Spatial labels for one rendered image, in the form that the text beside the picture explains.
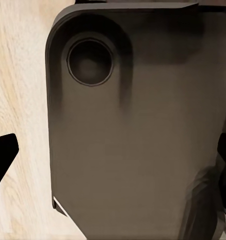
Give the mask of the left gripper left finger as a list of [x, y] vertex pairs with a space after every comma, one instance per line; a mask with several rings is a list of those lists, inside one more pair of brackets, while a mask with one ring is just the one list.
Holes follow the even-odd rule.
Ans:
[[15, 133], [0, 136], [0, 182], [19, 153]]

